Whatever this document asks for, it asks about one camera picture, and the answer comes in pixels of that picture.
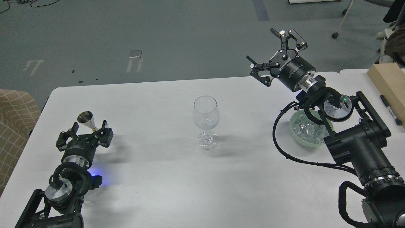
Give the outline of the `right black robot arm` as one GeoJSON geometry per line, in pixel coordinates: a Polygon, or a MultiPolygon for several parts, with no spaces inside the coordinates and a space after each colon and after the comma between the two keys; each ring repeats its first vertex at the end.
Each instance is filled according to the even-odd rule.
{"type": "Polygon", "coordinates": [[[278,151],[294,162],[343,170],[358,177],[361,187],[350,181],[339,187],[338,209],[342,219],[356,228],[404,227],[404,179],[389,162],[382,148],[391,136],[389,128],[359,91],[347,96],[326,85],[315,67],[299,55],[308,47],[294,29],[271,29],[281,41],[281,49],[268,62],[257,63],[250,56],[250,75],[269,87],[278,79],[292,92],[298,92],[276,117],[272,140],[278,151]],[[295,158],[279,146],[276,128],[291,108],[304,111],[308,119],[324,125],[328,136],[324,142],[335,163],[309,162],[295,158]]]}

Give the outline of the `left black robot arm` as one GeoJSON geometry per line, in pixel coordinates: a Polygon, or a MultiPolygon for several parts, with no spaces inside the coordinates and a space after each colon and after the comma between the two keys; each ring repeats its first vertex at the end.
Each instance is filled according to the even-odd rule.
{"type": "Polygon", "coordinates": [[[103,178],[92,175],[92,166],[98,146],[110,146],[113,131],[106,120],[100,128],[92,126],[92,133],[77,135],[79,124],[75,122],[61,132],[56,147],[63,151],[61,164],[49,178],[45,190],[32,193],[16,228],[82,228],[81,214],[85,194],[100,187],[103,178]]]}

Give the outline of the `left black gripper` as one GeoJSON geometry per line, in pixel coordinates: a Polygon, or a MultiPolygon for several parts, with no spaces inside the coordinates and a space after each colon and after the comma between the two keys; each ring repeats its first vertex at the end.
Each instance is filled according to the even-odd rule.
{"type": "Polygon", "coordinates": [[[113,138],[112,128],[108,127],[107,120],[103,120],[100,129],[91,134],[77,136],[79,125],[77,122],[67,130],[60,132],[55,146],[63,151],[62,163],[72,162],[83,168],[92,166],[98,146],[110,146],[113,138]]]}

